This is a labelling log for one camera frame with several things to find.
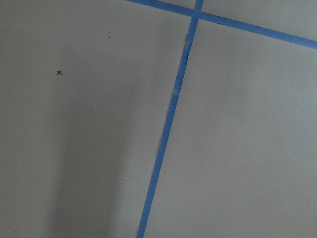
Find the blue tape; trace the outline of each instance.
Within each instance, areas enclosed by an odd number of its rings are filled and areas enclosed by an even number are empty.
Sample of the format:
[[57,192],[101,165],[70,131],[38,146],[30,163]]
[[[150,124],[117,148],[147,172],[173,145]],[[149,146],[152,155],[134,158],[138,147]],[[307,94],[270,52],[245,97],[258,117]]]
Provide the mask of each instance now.
[[155,8],[159,8],[159,9],[166,10],[166,11],[171,11],[171,12],[182,14],[185,16],[192,16],[193,15],[192,9],[182,7],[182,6],[173,5],[173,4],[158,1],[158,0],[128,0],[128,1],[136,2],[136,3],[142,4],[142,5],[146,5],[146,6],[152,6]]
[[317,42],[316,41],[312,41],[312,40],[308,40],[308,39],[305,39],[302,37],[282,33],[279,31],[270,30],[270,29],[267,29],[264,27],[251,25],[251,24],[244,23],[241,21],[231,20],[228,18],[208,14],[205,12],[201,13],[200,19],[205,20],[205,21],[210,21],[213,23],[217,23],[217,24],[221,24],[224,26],[230,26],[230,27],[237,28],[237,29],[244,30],[244,31],[253,32],[256,34],[263,35],[263,36],[268,36],[268,37],[272,37],[275,39],[291,42],[291,43],[294,43],[297,45],[317,49]]
[[164,129],[163,129],[163,133],[162,133],[162,137],[161,137],[161,144],[159,147],[157,158],[155,160],[150,185],[148,188],[148,193],[147,193],[147,197],[145,200],[145,204],[144,204],[144,208],[143,208],[143,212],[142,212],[142,216],[141,216],[141,220],[140,220],[137,238],[144,237],[145,229],[147,226],[147,222],[149,219],[149,214],[150,214],[150,210],[151,210],[151,206],[152,206],[152,202],[153,202],[153,198],[154,198],[155,189],[157,187],[157,183],[158,183],[158,179],[159,179],[160,169],[162,166],[162,162],[163,162],[163,158],[164,158],[164,154],[165,154],[165,150],[166,150],[166,145],[168,142],[169,132],[170,132],[170,129],[172,127],[174,114],[175,114],[176,106],[177,106],[177,102],[178,102],[178,97],[179,97],[179,93],[180,93],[180,90],[182,87],[182,83],[183,83],[183,79],[184,79],[184,75],[185,75],[185,71],[186,71],[188,56],[189,56],[190,50],[192,48],[192,44],[193,44],[193,40],[194,40],[196,28],[197,28],[199,16],[200,16],[202,6],[203,6],[203,1],[204,0],[196,0],[193,15],[192,15],[191,22],[190,22],[190,25],[188,28],[187,44],[184,47],[182,57],[181,57],[181,60],[179,63],[176,81],[174,84],[174,90],[173,90],[171,100],[169,103],[169,107],[168,107],[168,111],[167,111],[167,115],[166,115],[166,120],[165,120],[165,124],[164,124]]

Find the concrete floor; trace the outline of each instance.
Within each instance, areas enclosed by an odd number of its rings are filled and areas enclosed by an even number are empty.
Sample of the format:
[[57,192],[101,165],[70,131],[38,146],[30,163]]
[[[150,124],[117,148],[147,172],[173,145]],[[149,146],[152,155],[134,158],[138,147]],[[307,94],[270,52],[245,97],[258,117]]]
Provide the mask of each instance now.
[[[203,11],[317,40],[316,5]],[[190,17],[3,0],[0,19],[0,237],[135,237]],[[145,237],[316,237],[316,61],[199,21]]]

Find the gray floor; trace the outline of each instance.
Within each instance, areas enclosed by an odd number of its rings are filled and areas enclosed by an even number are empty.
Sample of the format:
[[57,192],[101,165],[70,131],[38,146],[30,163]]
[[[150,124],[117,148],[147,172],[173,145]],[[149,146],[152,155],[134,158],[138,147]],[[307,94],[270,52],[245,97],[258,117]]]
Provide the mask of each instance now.
[[[316,9],[203,6],[312,40]],[[0,237],[136,236],[189,22],[123,0],[0,3]],[[316,237],[316,61],[199,21],[145,237]]]

